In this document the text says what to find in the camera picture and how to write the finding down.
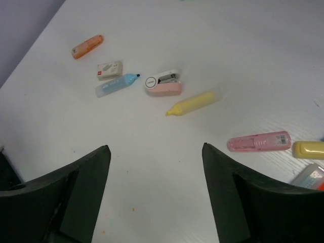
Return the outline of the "clear capped highlighter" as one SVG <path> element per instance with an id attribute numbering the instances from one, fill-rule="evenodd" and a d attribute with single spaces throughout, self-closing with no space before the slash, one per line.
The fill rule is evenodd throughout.
<path id="1" fill-rule="evenodd" d="M 294 186 L 323 191 L 323 167 L 314 163 L 308 165 L 295 179 Z"/>

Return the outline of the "pink correction tape dispenser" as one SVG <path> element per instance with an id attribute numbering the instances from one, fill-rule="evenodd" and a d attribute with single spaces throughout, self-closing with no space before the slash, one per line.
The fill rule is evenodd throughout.
<path id="1" fill-rule="evenodd" d="M 291 145 L 287 131 L 236 137 L 227 142 L 227 148 L 232 152 L 281 151 L 289 149 Z"/>

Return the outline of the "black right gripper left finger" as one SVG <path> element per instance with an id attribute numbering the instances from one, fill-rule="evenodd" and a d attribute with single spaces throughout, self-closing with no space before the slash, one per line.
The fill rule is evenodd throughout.
<path id="1" fill-rule="evenodd" d="M 91 242 L 110 160 L 104 145 L 1 191 L 1 242 Z"/>

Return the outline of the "yellow highlighter pen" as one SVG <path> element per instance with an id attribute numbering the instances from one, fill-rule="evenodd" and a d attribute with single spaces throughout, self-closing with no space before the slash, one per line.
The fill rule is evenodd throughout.
<path id="1" fill-rule="evenodd" d="M 188 114 L 222 100 L 223 95 L 224 88 L 221 85 L 218 85 L 213 89 L 177 102 L 166 112 L 166 116 L 182 116 Z"/>

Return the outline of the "blue highlighter pen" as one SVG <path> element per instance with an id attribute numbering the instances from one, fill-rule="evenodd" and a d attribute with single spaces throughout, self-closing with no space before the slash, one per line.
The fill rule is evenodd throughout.
<path id="1" fill-rule="evenodd" d="M 125 74 L 121 77 L 115 78 L 95 88 L 95 93 L 98 98 L 108 94 L 119 91 L 134 83 L 141 75 L 140 74 Z"/>

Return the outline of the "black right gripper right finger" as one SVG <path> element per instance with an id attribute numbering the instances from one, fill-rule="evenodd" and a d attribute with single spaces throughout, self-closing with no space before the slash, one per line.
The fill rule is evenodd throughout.
<path id="1" fill-rule="evenodd" d="M 323 192 L 272 179 L 202 148 L 220 242 L 323 242 Z"/>

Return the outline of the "yellow highlighter cap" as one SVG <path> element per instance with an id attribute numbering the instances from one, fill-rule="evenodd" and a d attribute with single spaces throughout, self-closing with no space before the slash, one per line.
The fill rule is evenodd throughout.
<path id="1" fill-rule="evenodd" d="M 302 159 L 324 158 L 324 145 L 321 141 L 297 141 L 293 145 L 293 156 Z"/>

